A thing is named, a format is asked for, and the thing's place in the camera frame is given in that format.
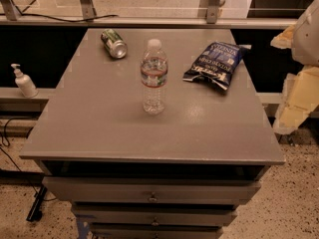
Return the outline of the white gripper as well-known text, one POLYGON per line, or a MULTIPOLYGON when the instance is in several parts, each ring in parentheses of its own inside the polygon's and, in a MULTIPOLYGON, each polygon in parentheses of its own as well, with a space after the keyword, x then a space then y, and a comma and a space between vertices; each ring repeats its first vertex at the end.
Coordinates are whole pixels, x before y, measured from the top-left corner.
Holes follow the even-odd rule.
POLYGON ((273 130, 290 134, 319 106, 319 0, 314 0, 297 20, 275 36, 270 45, 292 50, 292 58, 303 64, 297 74, 284 80, 282 100, 275 114, 273 130))

